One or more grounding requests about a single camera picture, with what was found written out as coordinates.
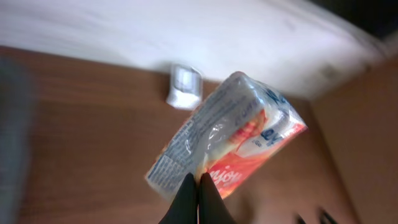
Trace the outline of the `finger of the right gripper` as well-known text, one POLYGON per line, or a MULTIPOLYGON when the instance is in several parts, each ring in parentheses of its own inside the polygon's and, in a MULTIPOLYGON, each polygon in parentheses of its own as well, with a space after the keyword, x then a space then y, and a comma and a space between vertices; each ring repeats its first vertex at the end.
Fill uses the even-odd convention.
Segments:
POLYGON ((296 215, 296 224, 306 224, 300 215, 296 215))
POLYGON ((318 211, 318 217, 320 224, 338 224, 337 221, 322 208, 318 211))

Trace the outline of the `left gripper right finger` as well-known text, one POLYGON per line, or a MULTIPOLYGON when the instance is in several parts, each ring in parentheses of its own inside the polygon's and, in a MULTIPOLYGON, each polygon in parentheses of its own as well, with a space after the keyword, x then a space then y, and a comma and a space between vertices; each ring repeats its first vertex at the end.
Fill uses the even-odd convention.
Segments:
POLYGON ((199 224, 236 224, 209 173, 201 176, 198 190, 199 224))

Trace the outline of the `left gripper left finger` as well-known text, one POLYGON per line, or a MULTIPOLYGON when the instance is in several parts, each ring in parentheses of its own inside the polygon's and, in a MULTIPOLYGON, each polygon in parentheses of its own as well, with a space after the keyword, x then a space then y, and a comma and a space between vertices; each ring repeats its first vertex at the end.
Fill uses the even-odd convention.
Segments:
POLYGON ((197 208, 197 184, 193 174, 187 174, 159 224, 197 224, 197 208))

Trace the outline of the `orange tissue pack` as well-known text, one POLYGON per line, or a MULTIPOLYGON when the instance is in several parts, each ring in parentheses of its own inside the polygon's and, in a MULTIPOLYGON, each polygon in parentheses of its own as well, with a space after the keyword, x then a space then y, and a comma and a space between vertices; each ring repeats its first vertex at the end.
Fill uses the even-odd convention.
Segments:
POLYGON ((221 198, 307 129, 277 90, 243 72, 231 74, 194 111, 146 174, 173 200, 187 174, 209 173, 221 198))

